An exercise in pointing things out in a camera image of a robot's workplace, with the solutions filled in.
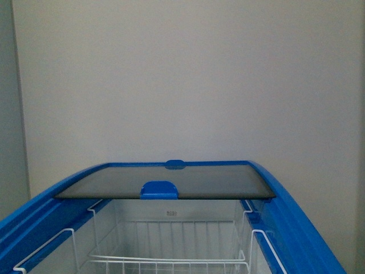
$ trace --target lid handle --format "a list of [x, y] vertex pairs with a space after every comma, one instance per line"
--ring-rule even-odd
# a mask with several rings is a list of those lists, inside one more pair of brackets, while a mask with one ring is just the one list
[[169, 181], [150, 181], [141, 189], [141, 200], [177, 200], [179, 193]]

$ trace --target display freezer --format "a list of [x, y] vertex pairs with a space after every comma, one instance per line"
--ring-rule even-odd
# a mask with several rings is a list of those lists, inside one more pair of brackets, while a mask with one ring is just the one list
[[106, 163], [0, 222], [0, 273], [345, 273], [251, 161]]

